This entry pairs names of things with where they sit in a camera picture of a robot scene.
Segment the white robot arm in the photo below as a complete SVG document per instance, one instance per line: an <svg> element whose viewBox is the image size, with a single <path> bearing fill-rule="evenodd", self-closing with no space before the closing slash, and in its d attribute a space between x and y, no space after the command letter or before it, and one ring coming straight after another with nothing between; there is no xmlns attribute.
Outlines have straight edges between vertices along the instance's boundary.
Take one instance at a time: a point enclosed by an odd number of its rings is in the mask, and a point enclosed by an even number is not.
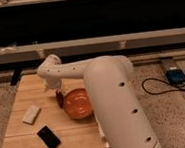
<svg viewBox="0 0 185 148"><path fill-rule="evenodd" d="M163 148L129 84L133 71L131 60L122 55L65 64L50 55L37 73L48 90L60 88L62 78L84 81L110 148Z"/></svg>

